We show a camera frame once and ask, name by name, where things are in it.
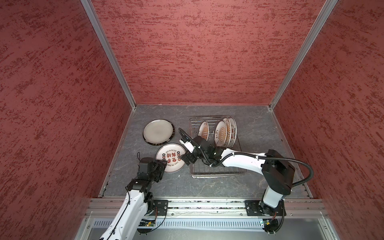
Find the red rimmed white plate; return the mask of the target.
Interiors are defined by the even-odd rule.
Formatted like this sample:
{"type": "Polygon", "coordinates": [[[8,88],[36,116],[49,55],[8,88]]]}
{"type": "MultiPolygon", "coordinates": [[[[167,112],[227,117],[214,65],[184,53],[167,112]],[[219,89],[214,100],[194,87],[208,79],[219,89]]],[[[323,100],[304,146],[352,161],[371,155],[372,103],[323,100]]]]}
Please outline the red rimmed white plate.
{"type": "Polygon", "coordinates": [[[167,144],[158,150],[156,159],[167,162],[165,173],[175,173],[186,165],[181,159],[181,156],[185,153],[186,151],[181,145],[167,144]]]}

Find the orange patterned plate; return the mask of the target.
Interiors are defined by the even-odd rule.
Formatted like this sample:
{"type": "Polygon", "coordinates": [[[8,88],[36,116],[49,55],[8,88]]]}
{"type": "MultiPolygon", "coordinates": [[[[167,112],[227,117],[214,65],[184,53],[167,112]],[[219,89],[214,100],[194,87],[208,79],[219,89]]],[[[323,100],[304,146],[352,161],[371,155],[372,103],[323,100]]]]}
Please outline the orange patterned plate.
{"type": "Polygon", "coordinates": [[[217,147],[228,147],[231,140],[232,126],[229,118],[223,118],[216,126],[214,140],[217,147]]]}

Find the green rimmed patterned plate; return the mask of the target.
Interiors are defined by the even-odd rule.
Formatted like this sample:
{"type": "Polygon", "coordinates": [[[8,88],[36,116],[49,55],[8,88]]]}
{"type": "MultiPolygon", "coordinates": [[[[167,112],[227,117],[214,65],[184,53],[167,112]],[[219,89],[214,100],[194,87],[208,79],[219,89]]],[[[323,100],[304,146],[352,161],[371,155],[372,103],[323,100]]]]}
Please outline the green rimmed patterned plate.
{"type": "Polygon", "coordinates": [[[236,124],[235,119],[232,117],[229,117],[229,121],[231,124],[231,139],[230,139],[228,147],[231,148],[234,146],[236,138],[237,138],[237,124],[236,124]]]}

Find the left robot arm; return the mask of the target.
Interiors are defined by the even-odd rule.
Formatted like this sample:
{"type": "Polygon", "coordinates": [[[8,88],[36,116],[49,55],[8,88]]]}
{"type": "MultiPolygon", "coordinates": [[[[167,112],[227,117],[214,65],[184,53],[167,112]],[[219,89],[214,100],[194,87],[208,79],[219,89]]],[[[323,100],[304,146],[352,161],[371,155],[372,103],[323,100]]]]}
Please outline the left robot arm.
{"type": "Polygon", "coordinates": [[[126,186],[125,200],[101,240],[132,240],[143,217],[155,209],[150,189],[163,178],[167,162],[142,158],[138,166],[137,176],[126,186]]]}

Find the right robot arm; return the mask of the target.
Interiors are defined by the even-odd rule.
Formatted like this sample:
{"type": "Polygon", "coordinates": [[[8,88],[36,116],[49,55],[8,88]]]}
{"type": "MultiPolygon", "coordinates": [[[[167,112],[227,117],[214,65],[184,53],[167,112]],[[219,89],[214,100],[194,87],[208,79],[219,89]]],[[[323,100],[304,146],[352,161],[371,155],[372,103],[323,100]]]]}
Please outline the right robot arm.
{"type": "Polygon", "coordinates": [[[259,202],[258,211],[264,216],[274,215],[279,207],[283,206],[284,197],[291,194],[292,188],[307,183],[314,176],[314,170],[309,164],[284,158],[275,150],[259,154],[239,152],[229,148],[214,147],[202,137],[191,139],[189,136],[182,137],[180,143],[187,149],[181,156],[186,165],[201,160],[211,168],[234,167],[262,175],[268,187],[259,202]],[[309,171],[308,176],[294,182],[296,169],[292,163],[306,167],[309,171]]]}

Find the small patterned plate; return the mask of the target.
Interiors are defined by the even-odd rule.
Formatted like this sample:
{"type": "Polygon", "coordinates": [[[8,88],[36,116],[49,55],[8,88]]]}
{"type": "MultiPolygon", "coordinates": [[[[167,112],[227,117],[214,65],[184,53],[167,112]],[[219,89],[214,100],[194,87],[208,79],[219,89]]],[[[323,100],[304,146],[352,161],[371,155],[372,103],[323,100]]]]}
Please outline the small patterned plate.
{"type": "Polygon", "coordinates": [[[209,138],[209,134],[210,134],[209,123],[207,121],[203,121],[199,127],[198,136],[202,137],[207,141],[209,138]]]}

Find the right corner aluminium profile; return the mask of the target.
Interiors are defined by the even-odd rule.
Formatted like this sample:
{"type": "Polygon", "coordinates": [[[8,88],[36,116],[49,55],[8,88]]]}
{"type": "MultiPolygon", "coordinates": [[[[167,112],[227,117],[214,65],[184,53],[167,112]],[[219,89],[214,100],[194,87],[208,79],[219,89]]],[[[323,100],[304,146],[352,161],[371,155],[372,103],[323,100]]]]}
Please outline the right corner aluminium profile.
{"type": "Polygon", "coordinates": [[[306,57],[308,51],[310,50],[311,46],[315,42],[318,34],[322,30],[324,24],[326,23],[327,19],[331,15],[334,7],[338,3],[338,0],[326,0],[323,7],[321,8],[316,20],[314,21],[309,33],[307,34],[303,44],[300,47],[299,52],[297,53],[291,67],[289,68],[287,74],[285,75],[281,85],[279,86],[275,96],[273,97],[271,103],[269,104],[269,109],[273,111],[275,107],[277,106],[279,100],[283,96],[283,93],[285,92],[286,88],[290,84],[291,80],[293,79],[295,73],[297,72],[299,66],[301,65],[302,61],[306,57]]]}

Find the corner aluminium profile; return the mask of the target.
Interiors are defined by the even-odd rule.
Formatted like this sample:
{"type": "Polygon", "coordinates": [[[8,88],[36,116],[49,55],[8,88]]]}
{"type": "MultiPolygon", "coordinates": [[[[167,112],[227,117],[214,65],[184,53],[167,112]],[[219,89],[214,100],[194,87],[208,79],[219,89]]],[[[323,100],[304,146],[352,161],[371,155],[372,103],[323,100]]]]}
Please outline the corner aluminium profile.
{"type": "Polygon", "coordinates": [[[291,80],[293,79],[295,73],[297,72],[299,66],[301,65],[302,61],[306,57],[308,51],[310,50],[311,46],[315,42],[318,34],[322,30],[324,24],[326,23],[327,19],[331,15],[334,7],[338,3],[338,0],[326,0],[323,7],[321,8],[316,20],[314,21],[309,33],[307,34],[303,44],[300,47],[299,52],[297,53],[291,67],[289,68],[287,74],[285,75],[281,85],[279,86],[275,96],[273,97],[271,103],[269,104],[269,109],[273,111],[275,107],[277,106],[279,100],[283,96],[283,93],[285,92],[286,88],[290,84],[291,80]]]}
{"type": "Polygon", "coordinates": [[[81,0],[81,3],[86,11],[86,14],[93,26],[93,29],[105,51],[105,54],[115,72],[116,77],[125,93],[127,100],[130,103],[131,108],[135,111],[137,108],[137,103],[133,97],[133,94],[130,90],[130,87],[126,81],[126,78],[123,74],[123,71],[118,63],[118,60],[114,54],[114,51],[109,43],[109,40],[105,34],[105,31],[102,27],[102,24],[97,16],[96,10],[90,0],[81,0]]]}

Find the left corner aluminium profile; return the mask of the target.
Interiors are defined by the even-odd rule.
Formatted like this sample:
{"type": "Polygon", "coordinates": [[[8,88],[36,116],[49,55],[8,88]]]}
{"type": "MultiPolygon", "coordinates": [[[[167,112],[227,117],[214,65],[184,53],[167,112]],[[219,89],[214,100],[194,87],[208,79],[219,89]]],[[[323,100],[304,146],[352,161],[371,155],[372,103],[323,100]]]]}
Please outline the left corner aluminium profile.
{"type": "Polygon", "coordinates": [[[126,81],[126,78],[123,74],[123,71],[118,63],[118,60],[114,54],[114,51],[109,43],[109,40],[105,34],[105,31],[102,27],[102,24],[97,16],[96,10],[90,0],[81,0],[81,3],[86,11],[86,14],[93,26],[93,29],[105,51],[105,54],[115,72],[116,77],[125,93],[127,100],[130,103],[131,108],[135,111],[137,108],[137,103],[133,97],[133,94],[130,90],[130,87],[126,81]]]}

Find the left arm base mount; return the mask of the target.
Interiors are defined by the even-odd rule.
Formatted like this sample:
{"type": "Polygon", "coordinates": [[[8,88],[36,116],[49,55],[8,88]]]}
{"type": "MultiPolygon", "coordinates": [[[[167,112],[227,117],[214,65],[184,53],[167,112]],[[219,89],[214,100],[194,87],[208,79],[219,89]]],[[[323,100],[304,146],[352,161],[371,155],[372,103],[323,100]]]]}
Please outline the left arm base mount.
{"type": "Polygon", "coordinates": [[[168,200],[153,200],[148,204],[148,211],[145,216],[166,216],[168,212],[168,200]]]}

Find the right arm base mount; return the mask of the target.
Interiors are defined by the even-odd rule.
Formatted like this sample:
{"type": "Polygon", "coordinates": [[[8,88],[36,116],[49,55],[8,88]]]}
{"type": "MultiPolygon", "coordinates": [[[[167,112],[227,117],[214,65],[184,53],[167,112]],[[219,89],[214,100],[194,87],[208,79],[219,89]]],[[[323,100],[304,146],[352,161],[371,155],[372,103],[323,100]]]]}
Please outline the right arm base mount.
{"type": "Polygon", "coordinates": [[[283,209],[282,200],[276,208],[272,208],[266,204],[261,204],[261,200],[245,200],[245,209],[247,216],[266,216],[266,217],[282,217],[286,216],[286,211],[283,209]]]}

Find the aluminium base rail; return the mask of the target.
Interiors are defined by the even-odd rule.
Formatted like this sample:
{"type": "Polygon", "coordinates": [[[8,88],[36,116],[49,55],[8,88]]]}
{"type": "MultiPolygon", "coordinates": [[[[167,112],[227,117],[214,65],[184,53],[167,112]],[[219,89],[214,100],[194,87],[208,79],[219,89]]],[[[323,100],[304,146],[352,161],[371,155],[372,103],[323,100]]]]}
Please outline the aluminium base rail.
{"type": "MultiPolygon", "coordinates": [[[[86,217],[114,218],[125,198],[94,198],[86,217]]],[[[168,218],[267,218],[247,207],[244,199],[169,198],[168,218]]],[[[329,214],[320,199],[285,199],[287,219],[328,219],[329,214]]]]}

